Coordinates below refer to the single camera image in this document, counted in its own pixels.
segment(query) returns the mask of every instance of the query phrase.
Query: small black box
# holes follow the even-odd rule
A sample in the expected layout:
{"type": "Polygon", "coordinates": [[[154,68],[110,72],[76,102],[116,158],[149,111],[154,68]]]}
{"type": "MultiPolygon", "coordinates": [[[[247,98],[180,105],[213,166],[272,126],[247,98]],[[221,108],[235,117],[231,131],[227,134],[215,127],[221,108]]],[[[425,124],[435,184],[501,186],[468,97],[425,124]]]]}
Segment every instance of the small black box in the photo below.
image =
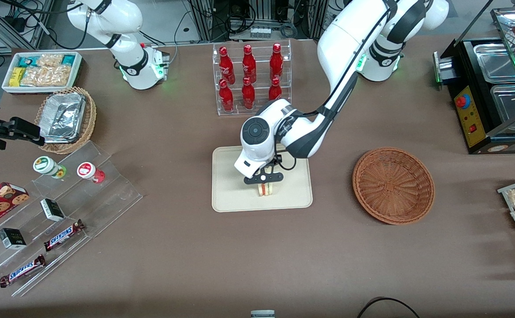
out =
{"type": "Polygon", "coordinates": [[[53,201],[52,199],[43,199],[40,201],[40,204],[41,209],[45,213],[45,217],[47,217],[49,220],[60,222],[65,218],[65,215],[63,214],[63,211],[61,211],[61,208],[57,202],[53,201]]]}
{"type": "Polygon", "coordinates": [[[3,241],[4,247],[9,250],[21,250],[26,247],[26,242],[17,229],[4,228],[0,230],[0,239],[3,241]]]}

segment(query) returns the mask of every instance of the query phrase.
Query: empty wicker basket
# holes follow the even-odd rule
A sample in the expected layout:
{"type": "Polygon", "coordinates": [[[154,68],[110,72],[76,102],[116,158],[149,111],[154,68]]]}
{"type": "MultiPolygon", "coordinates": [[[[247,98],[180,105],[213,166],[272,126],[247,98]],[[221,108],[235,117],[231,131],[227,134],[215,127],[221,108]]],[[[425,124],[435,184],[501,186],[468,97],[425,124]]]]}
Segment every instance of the empty wicker basket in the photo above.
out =
{"type": "Polygon", "coordinates": [[[360,204],[383,222],[404,225],[419,221],[432,208],[432,176],[414,155],[398,148],[368,151],[352,176],[360,204]]]}
{"type": "MultiPolygon", "coordinates": [[[[83,114],[83,122],[80,128],[80,137],[79,139],[72,144],[45,144],[40,147],[40,149],[44,151],[49,151],[53,153],[57,153],[58,155],[66,155],[67,153],[72,153],[73,151],[81,148],[87,141],[89,141],[90,136],[92,135],[92,131],[94,130],[94,121],[96,120],[96,105],[94,104],[94,100],[90,97],[89,93],[79,87],[71,87],[68,89],[62,89],[59,92],[53,93],[57,94],[69,94],[69,93],[79,93],[82,94],[86,98],[86,106],[85,112],[83,114]]],[[[41,107],[38,111],[38,115],[34,123],[37,125],[40,122],[41,113],[44,110],[44,105],[47,99],[41,103],[41,107]]]]}

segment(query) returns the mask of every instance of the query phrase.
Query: brown tablecloth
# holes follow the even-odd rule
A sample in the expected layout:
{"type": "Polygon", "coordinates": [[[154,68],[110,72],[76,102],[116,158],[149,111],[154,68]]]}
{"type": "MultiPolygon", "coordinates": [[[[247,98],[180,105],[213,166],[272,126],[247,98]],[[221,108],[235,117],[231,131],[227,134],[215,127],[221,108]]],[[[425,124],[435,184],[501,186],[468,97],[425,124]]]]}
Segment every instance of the brown tablecloth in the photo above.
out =
{"type": "MultiPolygon", "coordinates": [[[[515,182],[515,155],[467,155],[447,91],[432,87],[431,54],[450,40],[416,37],[392,78],[359,81],[310,159],[311,207],[222,214],[211,207],[211,155],[239,145],[245,118],[216,114],[212,46],[180,47],[169,80],[147,91],[122,80],[108,50],[81,51],[79,85],[98,107],[92,139],[146,196],[26,296],[0,288],[0,316],[247,317],[271,308],[280,318],[335,318],[376,296],[426,317],[515,314],[515,225],[496,193],[515,182]],[[382,146],[413,153],[432,173],[436,201],[421,222],[384,225],[352,194],[354,163],[382,146]]],[[[328,84],[316,44],[292,45],[293,104],[310,111],[328,84]]],[[[33,120],[43,99],[5,93],[0,118],[33,120]]],[[[39,155],[9,141],[0,182],[36,178],[39,155]]],[[[394,304],[372,310],[407,314],[394,304]]]]}

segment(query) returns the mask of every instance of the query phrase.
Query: small jar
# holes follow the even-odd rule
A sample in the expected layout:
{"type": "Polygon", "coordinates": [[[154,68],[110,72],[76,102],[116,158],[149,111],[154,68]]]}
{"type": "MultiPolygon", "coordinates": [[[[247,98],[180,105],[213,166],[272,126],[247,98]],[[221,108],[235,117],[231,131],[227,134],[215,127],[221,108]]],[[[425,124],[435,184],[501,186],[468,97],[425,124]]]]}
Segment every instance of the small jar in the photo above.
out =
{"type": "Polygon", "coordinates": [[[96,169],[92,163],[82,163],[77,168],[77,174],[82,179],[93,181],[94,183],[101,183],[104,181],[104,171],[96,169]]]}
{"type": "Polygon", "coordinates": [[[47,155],[42,155],[34,161],[34,171],[37,173],[51,175],[53,179],[61,179],[67,173],[67,169],[56,163],[53,159],[48,157],[47,155]]]}

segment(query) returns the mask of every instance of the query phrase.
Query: coca-cola bottle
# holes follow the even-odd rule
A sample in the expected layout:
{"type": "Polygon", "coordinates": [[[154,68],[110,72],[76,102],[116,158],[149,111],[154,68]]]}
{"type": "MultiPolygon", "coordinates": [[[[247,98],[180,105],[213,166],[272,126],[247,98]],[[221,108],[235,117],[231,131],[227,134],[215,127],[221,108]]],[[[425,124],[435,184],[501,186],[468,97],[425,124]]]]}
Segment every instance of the coca-cola bottle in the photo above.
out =
{"type": "Polygon", "coordinates": [[[273,54],[271,60],[269,60],[269,67],[271,71],[269,73],[271,80],[275,77],[283,77],[283,56],[281,55],[281,45],[279,43],[273,44],[273,54]]]}
{"type": "Polygon", "coordinates": [[[281,98],[282,93],[283,90],[279,86],[279,78],[276,77],[271,80],[271,87],[269,88],[269,100],[272,101],[273,99],[281,98]]]}
{"type": "Polygon", "coordinates": [[[228,56],[228,49],[222,46],[218,51],[220,52],[220,72],[222,73],[222,78],[226,79],[229,85],[233,85],[236,82],[236,76],[233,74],[233,63],[232,59],[228,56]]]}
{"type": "Polygon", "coordinates": [[[256,58],[252,54],[252,46],[244,45],[244,59],[241,61],[244,67],[244,76],[249,77],[252,83],[257,80],[256,58]]]}
{"type": "Polygon", "coordinates": [[[256,100],[256,91],[253,88],[252,81],[249,76],[244,78],[244,87],[241,89],[241,94],[244,97],[244,107],[246,109],[253,109],[256,100]]]}
{"type": "Polygon", "coordinates": [[[231,113],[233,111],[233,95],[232,90],[228,87],[228,83],[225,79],[220,79],[219,81],[220,91],[218,94],[220,95],[220,101],[222,103],[222,107],[224,111],[227,113],[231,113]]]}

